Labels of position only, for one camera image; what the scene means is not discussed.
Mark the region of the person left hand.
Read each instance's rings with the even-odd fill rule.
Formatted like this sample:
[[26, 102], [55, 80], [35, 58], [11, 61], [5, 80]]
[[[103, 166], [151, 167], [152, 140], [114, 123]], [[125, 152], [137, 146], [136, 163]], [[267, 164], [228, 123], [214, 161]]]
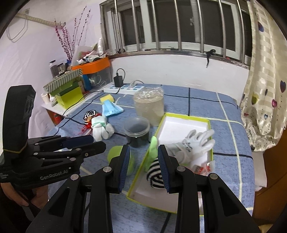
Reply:
[[[18, 205], [26, 207], [29, 205], [28, 202], [16, 192], [11, 183], [1, 183], [1, 189], [6, 197], [16, 202]], [[33, 189], [33, 194], [34, 198], [30, 202], [39, 209], [42, 209], [48, 202], [48, 186]]]

